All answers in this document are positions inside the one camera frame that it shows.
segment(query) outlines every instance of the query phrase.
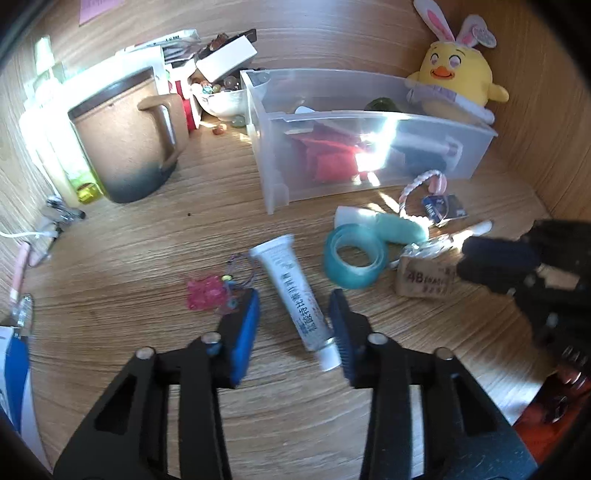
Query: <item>plush toy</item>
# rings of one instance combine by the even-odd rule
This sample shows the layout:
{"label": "plush toy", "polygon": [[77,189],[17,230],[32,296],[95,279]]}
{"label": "plush toy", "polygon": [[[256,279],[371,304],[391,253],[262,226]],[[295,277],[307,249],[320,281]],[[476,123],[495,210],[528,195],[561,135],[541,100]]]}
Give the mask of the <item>plush toy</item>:
{"label": "plush toy", "polygon": [[465,107],[467,102],[464,100],[469,100],[475,105],[473,108],[468,105],[468,110],[492,123],[488,121],[492,113],[484,106],[488,100],[508,101],[509,93],[502,86],[492,83],[488,62],[480,51],[473,48],[479,43],[488,48],[496,47],[496,39],[482,17],[468,16],[456,40],[443,12],[433,0],[414,0],[414,8],[439,41],[427,51],[421,69],[408,78],[455,92],[462,97],[456,103]]}

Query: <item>transparent plastic drawer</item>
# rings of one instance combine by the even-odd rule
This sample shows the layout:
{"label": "transparent plastic drawer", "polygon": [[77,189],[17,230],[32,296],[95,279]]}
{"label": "transparent plastic drawer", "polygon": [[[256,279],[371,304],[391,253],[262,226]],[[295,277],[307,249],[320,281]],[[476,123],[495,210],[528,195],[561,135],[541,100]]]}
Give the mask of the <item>transparent plastic drawer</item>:
{"label": "transparent plastic drawer", "polygon": [[[407,184],[426,170],[469,179],[496,136],[446,99],[413,99],[413,86],[399,77],[286,69],[247,70],[242,81],[268,213],[296,200]],[[399,111],[364,111],[376,98]]]}

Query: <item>wooden desk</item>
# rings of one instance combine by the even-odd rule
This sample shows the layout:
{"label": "wooden desk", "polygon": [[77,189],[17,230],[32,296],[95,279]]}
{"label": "wooden desk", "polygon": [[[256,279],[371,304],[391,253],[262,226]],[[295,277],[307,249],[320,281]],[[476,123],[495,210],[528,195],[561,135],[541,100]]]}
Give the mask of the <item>wooden desk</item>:
{"label": "wooden desk", "polygon": [[[400,190],[381,191],[398,199]],[[492,156],[471,181],[450,182],[449,191],[474,220],[493,219],[496,236],[516,237],[546,216],[530,186]],[[379,190],[370,190],[293,203],[268,216],[244,129],[217,137],[201,127],[158,192],[130,205],[90,205],[88,220],[63,235],[25,285],[36,302],[34,401],[50,461],[134,350],[181,348],[216,326],[215,315],[187,309],[189,277],[219,273],[231,254],[294,233],[295,252],[326,308],[335,285],[324,275],[322,248],[335,208],[370,203],[388,211]],[[248,374],[238,390],[220,395],[235,478],[356,478],[370,392],[350,389],[340,369],[321,373],[266,276],[255,286],[261,321]],[[371,288],[346,295],[375,330],[404,347],[452,348],[510,421],[549,371],[512,301],[484,288],[458,282],[445,302],[406,299],[394,294],[386,272]],[[177,400],[173,392],[171,418]],[[171,421],[172,445],[175,430]],[[419,452],[418,439],[415,445]]]}

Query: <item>pink note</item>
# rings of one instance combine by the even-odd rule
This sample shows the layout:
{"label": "pink note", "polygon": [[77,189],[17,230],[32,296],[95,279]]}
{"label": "pink note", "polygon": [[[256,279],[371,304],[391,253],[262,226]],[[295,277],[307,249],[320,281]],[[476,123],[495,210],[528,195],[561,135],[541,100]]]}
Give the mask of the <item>pink note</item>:
{"label": "pink note", "polygon": [[120,6],[123,2],[124,0],[80,0],[80,25]]}

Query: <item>white tube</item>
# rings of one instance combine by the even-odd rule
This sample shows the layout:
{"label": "white tube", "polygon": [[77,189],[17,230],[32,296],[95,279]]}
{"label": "white tube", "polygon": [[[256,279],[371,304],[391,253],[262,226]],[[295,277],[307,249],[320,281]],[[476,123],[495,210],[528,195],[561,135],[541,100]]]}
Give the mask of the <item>white tube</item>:
{"label": "white tube", "polygon": [[250,254],[265,266],[267,274],[291,316],[304,347],[314,352],[323,372],[340,365],[333,332],[314,298],[291,248],[293,235],[283,235],[251,248]]}

